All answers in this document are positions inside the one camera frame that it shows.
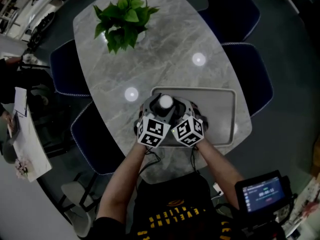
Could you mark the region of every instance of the monitor screen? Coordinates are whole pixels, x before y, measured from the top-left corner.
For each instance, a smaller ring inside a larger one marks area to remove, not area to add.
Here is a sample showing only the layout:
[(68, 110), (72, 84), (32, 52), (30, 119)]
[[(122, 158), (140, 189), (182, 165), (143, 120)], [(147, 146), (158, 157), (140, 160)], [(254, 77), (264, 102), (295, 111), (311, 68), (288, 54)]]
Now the monitor screen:
[(278, 177), (242, 188), (247, 211), (255, 212), (285, 197)]

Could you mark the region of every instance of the gray marble tabletop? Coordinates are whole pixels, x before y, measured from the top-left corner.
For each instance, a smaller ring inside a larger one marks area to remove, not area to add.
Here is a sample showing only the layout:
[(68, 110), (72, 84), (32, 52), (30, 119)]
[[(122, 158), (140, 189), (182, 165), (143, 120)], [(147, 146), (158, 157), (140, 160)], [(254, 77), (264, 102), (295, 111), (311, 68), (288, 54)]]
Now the gray marble tabletop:
[[(93, 4), (104, 9), (110, 2), (115, 4), (117, 0), (97, 0)], [(116, 55), (108, 52), (103, 35), (94, 39), (98, 19), (93, 4), (73, 20), (76, 49), (94, 103), (125, 155), (136, 141), (133, 125), (140, 105), (155, 86), (234, 90), (237, 94), (234, 141), (230, 146), (218, 148), (224, 155), (251, 133), (246, 100), (233, 67), (216, 36), (186, 0), (148, 0), (149, 6), (158, 6), (160, 10), (151, 15), (145, 38), (135, 49), (119, 50)], [(203, 55), (200, 63), (194, 60), (195, 54)], [(135, 101), (126, 99), (128, 88), (137, 90)], [(193, 172), (190, 149), (154, 151), (161, 162), (141, 174), (147, 183), (165, 182)], [(197, 169), (207, 165), (200, 154), (195, 157)], [(143, 165), (154, 159), (153, 155), (146, 155)]]

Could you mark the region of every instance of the gray tray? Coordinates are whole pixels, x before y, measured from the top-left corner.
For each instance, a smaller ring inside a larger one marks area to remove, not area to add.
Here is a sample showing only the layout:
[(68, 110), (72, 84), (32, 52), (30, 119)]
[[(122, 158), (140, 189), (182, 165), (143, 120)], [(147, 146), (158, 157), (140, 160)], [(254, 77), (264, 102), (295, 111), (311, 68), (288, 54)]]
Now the gray tray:
[[(231, 89), (201, 87), (162, 87), (151, 90), (154, 94), (168, 94), (195, 103), (202, 116), (207, 117), (209, 128), (205, 137), (216, 147), (229, 146), (234, 141), (237, 94)], [(168, 132), (159, 147), (187, 148), (176, 141), (171, 131)]]

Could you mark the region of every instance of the dark blue chair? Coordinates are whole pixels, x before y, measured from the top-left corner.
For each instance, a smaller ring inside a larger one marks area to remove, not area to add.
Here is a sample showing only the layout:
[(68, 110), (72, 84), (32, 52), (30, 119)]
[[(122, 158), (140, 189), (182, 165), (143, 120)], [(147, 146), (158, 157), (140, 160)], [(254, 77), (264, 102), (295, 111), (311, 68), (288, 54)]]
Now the dark blue chair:
[(265, 64), (257, 49), (249, 43), (223, 43), (241, 85), (251, 117), (273, 98), (274, 90)]
[(199, 14), (220, 43), (243, 42), (260, 19), (252, 0), (208, 0), (209, 7)]
[(70, 40), (50, 54), (53, 83), (59, 94), (91, 97), (82, 72), (75, 40)]
[(84, 158), (99, 175), (114, 173), (125, 158), (93, 101), (74, 120), (71, 133)]

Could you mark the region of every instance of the green leaves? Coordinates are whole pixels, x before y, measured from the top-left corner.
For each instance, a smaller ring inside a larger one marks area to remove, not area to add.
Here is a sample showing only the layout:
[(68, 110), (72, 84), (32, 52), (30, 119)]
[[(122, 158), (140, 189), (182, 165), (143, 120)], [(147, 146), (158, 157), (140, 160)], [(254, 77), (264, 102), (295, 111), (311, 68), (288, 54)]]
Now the green leaves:
[(137, 13), (134, 9), (130, 9), (123, 17), (126, 22), (139, 22)]
[(150, 15), (156, 13), (159, 9), (149, 7), (145, 0), (118, 0), (117, 4), (109, 4), (107, 8), (101, 10), (94, 5), (94, 11), (100, 22), (95, 28), (94, 38), (105, 32), (109, 52), (117, 53), (121, 48), (126, 50), (128, 46), (135, 47), (138, 34), (146, 31), (146, 23)]

